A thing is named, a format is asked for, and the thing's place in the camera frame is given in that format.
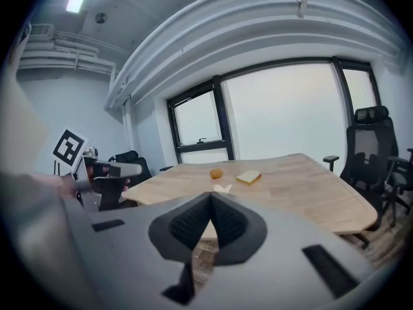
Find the floor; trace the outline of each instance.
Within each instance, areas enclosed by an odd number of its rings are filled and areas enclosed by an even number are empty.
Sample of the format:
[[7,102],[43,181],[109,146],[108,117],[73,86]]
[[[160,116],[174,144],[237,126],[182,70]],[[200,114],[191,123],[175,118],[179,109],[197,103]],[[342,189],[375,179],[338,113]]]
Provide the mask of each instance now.
[[[405,194],[402,198],[411,204],[413,194]],[[407,238],[413,231],[413,210],[406,216],[405,209],[396,205],[397,224],[390,228],[392,211],[389,210],[384,215],[380,228],[375,232],[365,231],[363,234],[370,240],[367,249],[362,250],[361,241],[354,236],[344,236],[343,239],[361,251],[375,268],[391,261],[391,259],[403,254],[407,245]],[[208,277],[213,271],[214,254],[218,252],[216,242],[199,242],[194,249],[192,257],[192,267],[194,275],[194,285],[198,292],[208,281]]]

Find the white wall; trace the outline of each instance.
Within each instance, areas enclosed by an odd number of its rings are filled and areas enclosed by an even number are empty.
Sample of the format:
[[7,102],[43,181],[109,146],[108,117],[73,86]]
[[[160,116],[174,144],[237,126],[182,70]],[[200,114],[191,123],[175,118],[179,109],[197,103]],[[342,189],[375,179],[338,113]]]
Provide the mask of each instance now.
[[[88,147],[96,147],[101,160],[127,151],[120,111],[111,116],[103,110],[107,76],[80,70],[22,70],[17,80],[49,129],[36,171],[53,173],[52,147],[66,126],[87,137]],[[61,168],[61,174],[67,172]]]
[[7,67],[0,73],[0,121],[0,170],[27,173],[35,165],[33,153],[43,148],[48,131]]
[[407,148],[413,148],[413,55],[410,52],[408,63],[402,75],[383,68],[381,61],[373,63],[381,104],[389,110],[399,146],[399,156],[410,158]]
[[[168,164],[166,164],[163,155],[157,117],[155,115],[154,100],[148,100],[142,105],[134,106],[132,111],[135,114],[132,127],[134,130],[137,130],[137,137],[134,139],[135,146],[139,149],[137,152],[139,156],[146,159],[150,173],[156,175],[160,169],[166,167]],[[163,120],[169,125],[167,114],[163,114]]]

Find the office chair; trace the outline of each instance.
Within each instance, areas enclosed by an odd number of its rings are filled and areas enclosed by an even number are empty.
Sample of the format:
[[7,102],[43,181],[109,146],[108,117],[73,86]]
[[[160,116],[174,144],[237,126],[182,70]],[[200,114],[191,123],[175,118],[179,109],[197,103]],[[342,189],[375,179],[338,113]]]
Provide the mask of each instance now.
[[[148,180],[152,177],[148,165],[146,164],[146,159],[140,158],[139,154],[134,151],[130,150],[128,152],[124,152],[122,154],[118,154],[115,156],[112,156],[109,161],[116,161],[118,163],[131,163],[131,164],[139,164],[142,168],[141,174],[137,176],[132,176],[129,177],[130,183],[128,184],[128,187],[131,188],[138,183],[142,183],[145,180]],[[119,202],[119,199],[112,198],[110,199],[110,207],[113,209],[123,209],[123,208],[130,208],[130,207],[137,207],[136,201],[132,200],[123,200],[122,202]]]
[[136,152],[136,150],[130,150],[128,152],[124,152],[122,154],[117,154],[115,156],[112,156],[109,159],[109,162],[115,161],[119,163],[135,163],[134,160],[136,160],[139,157],[139,154]]
[[[378,214],[376,222],[368,231],[376,231],[383,216],[381,188],[387,177],[387,160],[392,150],[392,129],[383,124],[388,116],[386,107],[357,109],[355,125],[347,128],[347,160],[340,178],[362,195]],[[338,156],[327,156],[324,162],[334,169]],[[361,233],[354,234],[367,248],[369,240]]]
[[391,156],[389,161],[392,162],[387,183],[391,186],[390,191],[385,193],[384,201],[386,201],[383,213],[387,211],[389,206],[392,206],[392,221],[390,227],[396,226],[396,203],[406,208],[406,214],[410,213],[410,205],[404,202],[399,196],[405,191],[413,191],[413,149],[407,149],[410,154],[410,159]]
[[406,208],[406,214],[410,212],[410,206],[404,202],[399,196],[402,195],[404,191],[413,191],[412,186],[412,174],[411,166],[413,163],[413,149],[407,149],[411,155],[410,160],[404,160],[399,158],[399,148],[396,139],[396,133],[394,132],[394,125],[391,117],[388,115],[388,109],[384,106],[381,106],[382,114],[385,116],[382,124],[389,127],[392,131],[391,142],[392,148],[390,151],[390,157],[387,162],[387,180],[386,183],[391,186],[390,191],[385,190],[385,184],[382,183],[378,187],[378,191],[384,194],[384,200],[387,201],[383,214],[387,211],[390,204],[392,205],[392,215],[393,220],[390,223],[390,227],[396,225],[396,203],[402,205]]

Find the pipe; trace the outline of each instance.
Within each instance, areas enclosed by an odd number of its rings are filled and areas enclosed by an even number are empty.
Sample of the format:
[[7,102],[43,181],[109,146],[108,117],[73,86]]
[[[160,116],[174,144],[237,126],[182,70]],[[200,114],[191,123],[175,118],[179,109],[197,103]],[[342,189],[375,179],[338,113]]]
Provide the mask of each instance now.
[[[59,68],[59,67],[70,67],[75,69],[75,62],[69,60],[58,60],[58,59],[24,59],[20,61],[19,68]],[[93,63],[80,62],[77,64],[78,68],[83,70],[90,70],[99,73],[104,73],[110,75],[113,72],[113,68],[102,67],[101,65],[94,65]]]
[[66,53],[79,53],[87,56],[92,56],[92,57],[97,57],[97,54],[95,52],[89,52],[87,50],[81,50],[77,48],[70,48],[70,47],[63,47],[59,45],[54,46],[55,50],[58,52],[66,52]]
[[[24,69],[43,69],[43,68],[63,68],[63,69],[73,69],[72,66],[70,65],[25,65],[25,66],[19,66],[19,70],[24,70]],[[100,70],[94,70],[94,69],[89,69],[89,68],[83,68],[83,67],[78,67],[78,70],[84,70],[84,71],[92,71],[92,72],[97,72],[98,74],[104,74],[108,75],[108,72],[105,71],[100,71]]]
[[91,42],[95,45],[101,45],[105,48],[115,50],[116,52],[119,52],[119,53],[122,53],[122,54],[129,53],[129,51],[124,50],[122,48],[119,48],[115,45],[105,43],[102,40],[97,40],[97,39],[94,39],[94,38],[91,38],[91,37],[82,36],[81,34],[73,34],[73,33],[65,32],[65,31],[55,31],[54,33],[59,35],[59,36],[64,36],[64,37],[70,37],[70,38],[75,38],[75,39],[81,39],[81,40],[84,40],[84,41],[89,41],[89,42]]
[[112,72],[110,73],[109,90],[115,81],[115,76],[116,76],[116,68],[112,68]]
[[55,43],[57,45],[62,45],[62,46],[67,46],[67,47],[72,47],[72,48],[82,48],[84,50],[88,50],[89,52],[95,52],[96,54],[99,53],[99,49],[96,47],[74,43],[73,41],[69,41],[69,40],[56,39]]
[[45,43],[29,42],[26,44],[25,50],[53,50],[54,42],[49,41]]
[[125,108],[125,105],[122,105],[122,122],[123,122],[123,132],[125,133],[126,144],[128,146],[128,150],[130,150],[128,126],[126,125],[126,108]]
[[130,96],[125,102],[126,131],[128,132],[130,150],[135,150],[134,136],[132,133],[132,119],[130,117]]
[[[64,52],[54,52],[54,51],[40,51],[40,50],[31,50],[29,52],[23,52],[22,58],[28,57],[63,57],[67,59],[76,59],[75,53],[64,53]],[[107,65],[112,68],[116,68],[116,63],[107,61],[105,59],[99,59],[97,57],[86,56],[79,54],[79,60],[93,62],[100,65]]]

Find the air vent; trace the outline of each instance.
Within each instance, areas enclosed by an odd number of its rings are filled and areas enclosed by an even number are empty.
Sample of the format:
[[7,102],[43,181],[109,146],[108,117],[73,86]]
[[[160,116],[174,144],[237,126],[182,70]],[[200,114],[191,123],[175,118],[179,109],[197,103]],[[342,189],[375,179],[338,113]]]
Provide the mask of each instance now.
[[54,35],[54,25],[52,24],[32,24],[32,31],[29,41],[50,41]]

